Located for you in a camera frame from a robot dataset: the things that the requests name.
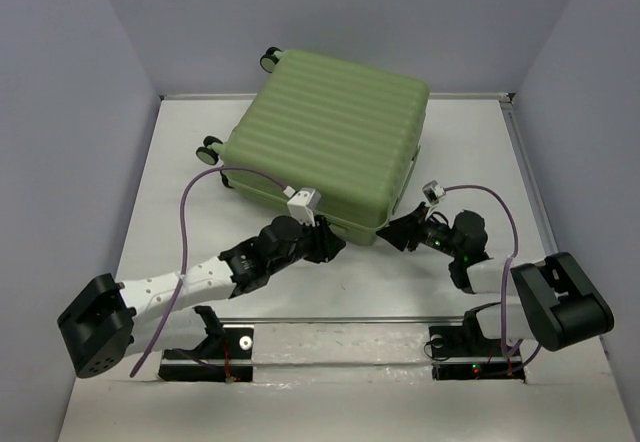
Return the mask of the green hard-shell suitcase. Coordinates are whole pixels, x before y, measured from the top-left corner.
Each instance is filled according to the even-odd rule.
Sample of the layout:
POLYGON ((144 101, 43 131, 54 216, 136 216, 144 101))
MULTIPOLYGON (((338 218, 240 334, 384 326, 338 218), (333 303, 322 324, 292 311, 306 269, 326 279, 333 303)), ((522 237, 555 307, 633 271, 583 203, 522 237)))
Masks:
POLYGON ((226 140, 208 135, 202 162, 223 183, 283 212, 277 183, 312 188, 316 212, 344 240, 367 246, 393 217, 411 178, 430 89, 426 82, 300 49, 268 48, 269 76, 226 140))

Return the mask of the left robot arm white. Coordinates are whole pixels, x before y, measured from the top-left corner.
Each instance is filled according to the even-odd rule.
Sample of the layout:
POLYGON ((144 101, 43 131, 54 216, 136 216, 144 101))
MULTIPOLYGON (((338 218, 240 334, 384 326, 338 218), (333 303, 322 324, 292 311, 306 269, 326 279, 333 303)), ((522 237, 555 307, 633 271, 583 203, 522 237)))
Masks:
POLYGON ((258 235, 184 273, 125 281, 99 275, 57 319, 75 374, 93 378, 129 355, 175 348, 168 322, 177 313, 190 323, 201 321, 189 329, 186 343, 198 356, 209 357, 221 345, 209 302, 254 292, 300 260, 329 263, 345 246, 322 216, 311 226, 278 216, 258 235))

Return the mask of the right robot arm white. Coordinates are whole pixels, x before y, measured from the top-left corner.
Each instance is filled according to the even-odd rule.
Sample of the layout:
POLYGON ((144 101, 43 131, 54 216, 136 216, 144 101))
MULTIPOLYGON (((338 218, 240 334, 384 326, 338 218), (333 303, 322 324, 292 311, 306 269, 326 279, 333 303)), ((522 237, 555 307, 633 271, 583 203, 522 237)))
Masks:
POLYGON ((460 341, 470 353, 486 352, 503 335, 512 340, 535 340, 556 352, 614 328, 609 304, 570 253, 555 253, 537 263, 507 268, 487 253, 485 220, 475 212, 463 210, 447 225, 420 204, 377 235, 399 251, 425 245, 449 256, 450 279, 466 294, 493 293, 519 299, 517 304, 508 304, 505 310, 491 309, 461 328, 460 341))

